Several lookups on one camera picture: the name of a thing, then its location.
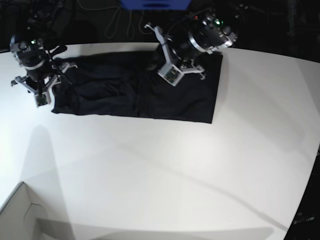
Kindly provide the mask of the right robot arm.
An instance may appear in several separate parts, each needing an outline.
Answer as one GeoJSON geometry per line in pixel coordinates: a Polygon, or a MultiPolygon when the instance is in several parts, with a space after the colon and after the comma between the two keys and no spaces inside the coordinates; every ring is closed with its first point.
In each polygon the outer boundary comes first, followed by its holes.
{"type": "Polygon", "coordinates": [[[36,99],[50,96],[50,90],[59,77],[67,79],[65,72],[76,68],[73,62],[57,64],[54,56],[65,52],[66,45],[59,43],[53,25],[65,8],[63,0],[35,0],[26,18],[25,30],[11,37],[9,50],[18,65],[26,71],[10,85],[21,85],[36,99]]]}

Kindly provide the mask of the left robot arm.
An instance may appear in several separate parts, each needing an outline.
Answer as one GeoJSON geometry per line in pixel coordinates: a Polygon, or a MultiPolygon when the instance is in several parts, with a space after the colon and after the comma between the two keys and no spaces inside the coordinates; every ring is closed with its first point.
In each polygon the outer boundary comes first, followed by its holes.
{"type": "Polygon", "coordinates": [[[205,79],[198,58],[232,47],[248,8],[243,0],[200,0],[192,1],[185,10],[158,11],[144,25],[158,41],[146,70],[172,86],[186,75],[205,79]]]}

